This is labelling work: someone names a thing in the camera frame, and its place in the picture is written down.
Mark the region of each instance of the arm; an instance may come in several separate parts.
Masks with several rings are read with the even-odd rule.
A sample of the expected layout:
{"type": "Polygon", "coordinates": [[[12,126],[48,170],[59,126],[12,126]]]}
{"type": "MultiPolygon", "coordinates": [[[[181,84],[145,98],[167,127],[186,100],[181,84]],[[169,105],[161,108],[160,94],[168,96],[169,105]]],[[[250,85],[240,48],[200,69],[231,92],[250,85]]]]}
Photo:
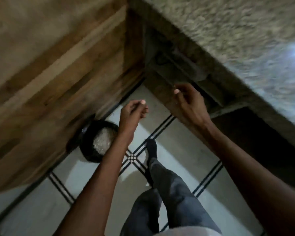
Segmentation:
{"type": "Polygon", "coordinates": [[[174,94],[269,235],[295,235],[295,191],[225,136],[211,121],[203,97],[191,84],[176,85],[174,94]]]}
{"type": "Polygon", "coordinates": [[[122,108],[116,139],[54,236],[104,235],[122,160],[139,120],[147,113],[144,100],[130,101],[122,108]]]}

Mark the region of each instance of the jeans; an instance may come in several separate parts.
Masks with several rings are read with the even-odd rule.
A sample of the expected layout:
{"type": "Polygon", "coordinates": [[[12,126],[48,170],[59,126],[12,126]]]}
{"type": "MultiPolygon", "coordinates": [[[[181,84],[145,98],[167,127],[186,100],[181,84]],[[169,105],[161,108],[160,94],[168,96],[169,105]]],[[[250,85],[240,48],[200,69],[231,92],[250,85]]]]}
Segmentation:
{"type": "Polygon", "coordinates": [[[162,201],[167,210],[169,228],[202,226],[221,234],[181,177],[166,169],[157,158],[151,159],[149,169],[154,188],[143,192],[136,199],[121,229],[121,236],[151,236],[159,233],[158,217],[162,201]]]}

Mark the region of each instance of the speckled counter surface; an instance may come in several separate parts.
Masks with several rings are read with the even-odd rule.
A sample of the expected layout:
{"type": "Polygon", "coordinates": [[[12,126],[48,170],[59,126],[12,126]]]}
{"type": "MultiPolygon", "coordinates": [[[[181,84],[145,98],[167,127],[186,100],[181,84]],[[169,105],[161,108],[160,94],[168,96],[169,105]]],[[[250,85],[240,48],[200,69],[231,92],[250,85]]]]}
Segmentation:
{"type": "Polygon", "coordinates": [[[295,0],[133,2],[154,24],[156,14],[146,12],[172,23],[295,126],[295,0]]]}

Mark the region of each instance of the black bowl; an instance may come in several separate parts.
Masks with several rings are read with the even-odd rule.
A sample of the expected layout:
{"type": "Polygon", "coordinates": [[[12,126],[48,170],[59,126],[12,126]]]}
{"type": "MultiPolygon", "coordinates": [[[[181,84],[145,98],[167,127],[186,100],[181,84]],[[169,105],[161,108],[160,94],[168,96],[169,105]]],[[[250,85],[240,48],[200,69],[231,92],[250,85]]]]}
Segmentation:
{"type": "Polygon", "coordinates": [[[82,129],[82,137],[80,140],[80,149],[83,156],[91,162],[100,163],[104,155],[95,150],[93,142],[94,138],[102,128],[110,128],[116,133],[118,125],[105,120],[93,120],[82,129]]]}

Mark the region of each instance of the person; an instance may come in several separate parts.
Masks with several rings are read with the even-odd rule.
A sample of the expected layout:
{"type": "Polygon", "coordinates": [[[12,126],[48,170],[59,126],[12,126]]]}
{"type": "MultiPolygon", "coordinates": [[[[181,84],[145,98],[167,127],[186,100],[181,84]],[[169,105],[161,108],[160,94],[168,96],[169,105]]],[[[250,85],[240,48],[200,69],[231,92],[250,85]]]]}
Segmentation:
{"type": "MultiPolygon", "coordinates": [[[[211,121],[204,99],[191,84],[177,84],[181,111],[212,147],[268,235],[295,235],[295,191],[225,136],[211,121]]],[[[148,114],[145,100],[130,101],[120,113],[119,131],[102,162],[59,225],[55,236],[104,235],[127,147],[139,120],[148,114]]],[[[147,140],[152,189],[134,202],[120,235],[216,236],[221,231],[183,180],[157,160],[155,141],[147,140]],[[161,202],[170,230],[159,233],[161,202]]]]}

